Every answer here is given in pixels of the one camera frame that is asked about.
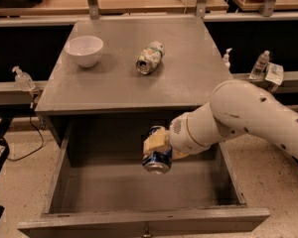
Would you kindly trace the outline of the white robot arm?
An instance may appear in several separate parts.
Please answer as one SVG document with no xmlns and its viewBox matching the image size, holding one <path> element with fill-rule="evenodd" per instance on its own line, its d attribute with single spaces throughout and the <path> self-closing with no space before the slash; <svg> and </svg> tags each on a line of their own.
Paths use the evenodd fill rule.
<svg viewBox="0 0 298 238">
<path fill-rule="evenodd" d="M 174 159 L 243 134 L 262 138 L 298 160 L 298 113 L 252 83 L 228 80 L 216 87 L 208 103 L 176 117 L 167 128 L 149 130 L 143 166 L 164 173 Z"/>
</svg>

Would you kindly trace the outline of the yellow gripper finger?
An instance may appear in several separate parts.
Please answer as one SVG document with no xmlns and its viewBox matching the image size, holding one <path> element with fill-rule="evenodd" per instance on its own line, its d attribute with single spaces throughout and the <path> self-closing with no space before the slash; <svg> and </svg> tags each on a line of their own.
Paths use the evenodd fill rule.
<svg viewBox="0 0 298 238">
<path fill-rule="evenodd" d="M 169 131 L 165 127 L 154 126 L 149 130 L 148 136 L 143 143 L 143 153 L 162 152 L 169 146 Z"/>
<path fill-rule="evenodd" d="M 182 153 L 181 151 L 178 151 L 176 149 L 172 150 L 172 159 L 173 160 L 180 160 L 180 159 L 184 159 L 187 157 L 188 157 L 188 154 L 186 154 L 186 153 Z"/>
</svg>

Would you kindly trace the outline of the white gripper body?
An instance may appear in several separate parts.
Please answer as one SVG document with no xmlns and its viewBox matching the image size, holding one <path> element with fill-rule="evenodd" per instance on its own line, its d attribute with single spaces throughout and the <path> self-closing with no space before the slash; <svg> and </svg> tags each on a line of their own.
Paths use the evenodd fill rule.
<svg viewBox="0 0 298 238">
<path fill-rule="evenodd" d="M 183 154 L 190 154 L 192 143 L 187 132 L 188 114 L 184 113 L 173 119 L 169 127 L 169 142 L 172 148 Z"/>
</svg>

